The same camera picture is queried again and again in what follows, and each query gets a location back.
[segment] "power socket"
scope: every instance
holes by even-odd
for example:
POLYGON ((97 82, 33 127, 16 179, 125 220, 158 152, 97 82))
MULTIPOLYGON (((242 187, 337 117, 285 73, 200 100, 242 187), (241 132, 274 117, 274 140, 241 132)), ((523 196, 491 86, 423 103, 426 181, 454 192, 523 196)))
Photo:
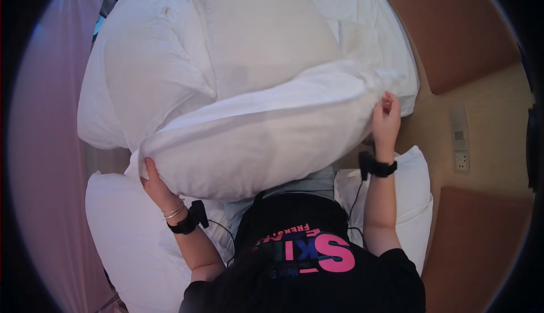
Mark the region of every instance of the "power socket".
POLYGON ((470 170, 470 155, 468 150, 455 151, 454 169, 456 172, 468 173, 470 170))

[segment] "gray pants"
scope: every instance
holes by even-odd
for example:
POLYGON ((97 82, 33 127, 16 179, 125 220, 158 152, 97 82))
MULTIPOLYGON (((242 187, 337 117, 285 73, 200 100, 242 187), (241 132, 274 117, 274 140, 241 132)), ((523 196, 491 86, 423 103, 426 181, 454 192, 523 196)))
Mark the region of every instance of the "gray pants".
MULTIPOLYGON (((291 181, 265 190, 263 199, 279 194, 303 193, 321 196, 334 201, 334 184, 337 171, 338 167, 336 164, 331 164, 318 172, 309 174, 301 180, 291 181)), ((248 198, 236 202, 223 202, 223 208, 225 209, 225 216, 228 222, 227 228, 233 236, 236 236, 241 218, 244 216, 246 210, 253 205, 254 200, 255 198, 248 198)))

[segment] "pink curtain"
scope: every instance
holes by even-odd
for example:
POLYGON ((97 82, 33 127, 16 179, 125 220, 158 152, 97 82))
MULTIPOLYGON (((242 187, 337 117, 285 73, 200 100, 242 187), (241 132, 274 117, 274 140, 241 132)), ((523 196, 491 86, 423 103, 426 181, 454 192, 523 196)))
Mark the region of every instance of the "pink curtain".
MULTIPOLYGON (((51 1, 18 72, 8 129, 21 234, 46 288, 70 313, 94 313, 114 296, 85 217, 84 148, 76 125, 101 4, 51 1)), ((113 312, 113 306, 104 312, 113 312)))

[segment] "cable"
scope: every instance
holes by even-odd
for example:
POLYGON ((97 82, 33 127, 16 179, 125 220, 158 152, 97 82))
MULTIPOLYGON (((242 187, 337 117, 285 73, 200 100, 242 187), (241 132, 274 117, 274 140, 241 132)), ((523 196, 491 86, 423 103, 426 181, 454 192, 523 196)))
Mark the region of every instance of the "cable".
MULTIPOLYGON (((351 208, 349 210, 348 221, 347 221, 348 224, 349 224, 349 221, 351 220, 351 213, 353 212, 353 208, 355 207, 355 204, 359 200, 359 193, 361 192, 361 188, 363 187, 363 182, 366 179, 366 177, 363 177, 363 172, 366 172, 366 168, 363 168, 363 165, 361 163, 360 154, 359 154, 359 170, 361 171, 361 184, 359 184, 359 188, 357 189, 357 194, 355 195, 355 201, 353 202, 353 204, 351 205, 351 208)), ((363 235, 361 229, 359 229, 358 227, 349 227, 348 230, 349 229, 357 229, 357 231, 359 232, 359 234, 361 234, 361 237, 363 239, 363 249, 366 249, 367 247, 366 247, 366 243, 364 241, 364 235, 363 235)))
MULTIPOLYGON (((208 221, 210 221, 210 222, 214 222, 215 224, 217 224, 217 225, 220 225, 220 226, 221 226, 221 227, 222 227, 223 229, 225 229, 225 230, 227 231, 227 233, 228 233, 228 234, 229 234, 229 235, 231 236, 231 239, 232 239, 232 245, 233 245, 233 246, 235 245, 235 237, 234 237, 234 236, 232 235, 232 233, 230 232, 230 230, 229 230, 229 229, 225 228, 225 226, 224 226, 224 225, 222 225, 221 223, 219 223, 219 222, 216 222, 216 221, 214 221, 214 220, 210 220, 210 219, 208 219, 208 221)), ((227 261, 227 268, 228 268, 228 264, 229 264, 229 263, 230 263, 230 262, 231 262, 231 261, 232 261, 232 260, 233 260, 234 258, 235 258, 235 257, 234 257, 234 255, 232 255, 232 257, 231 257, 230 259, 228 259, 228 261, 227 261)))
POLYGON ((359 192, 361 191, 361 187, 363 186, 363 178, 361 178, 361 184, 359 185, 359 189, 357 190, 357 195, 355 195, 355 201, 351 205, 351 209, 349 210, 348 215, 348 222, 351 220, 351 212, 353 211, 353 207, 355 207, 355 204, 357 203, 357 200, 359 200, 359 192))
POLYGON ((358 227, 349 227, 348 230, 350 229, 357 229, 357 231, 359 232, 359 234, 361 234, 361 238, 363 239, 363 249, 367 249, 367 243, 366 241, 364 240, 364 235, 363 235, 363 232, 361 231, 361 229, 359 229, 358 227))

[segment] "switch plate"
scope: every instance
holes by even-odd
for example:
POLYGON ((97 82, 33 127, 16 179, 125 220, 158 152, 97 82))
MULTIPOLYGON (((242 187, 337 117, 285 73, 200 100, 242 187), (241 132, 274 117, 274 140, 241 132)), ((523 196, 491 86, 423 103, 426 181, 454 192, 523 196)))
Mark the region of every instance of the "switch plate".
POLYGON ((449 111, 449 122, 452 130, 453 151, 468 150, 468 128, 465 108, 458 107, 449 111))
POLYGON ((470 169, 470 154, 468 150, 454 152, 454 169, 456 172, 468 173, 470 169))

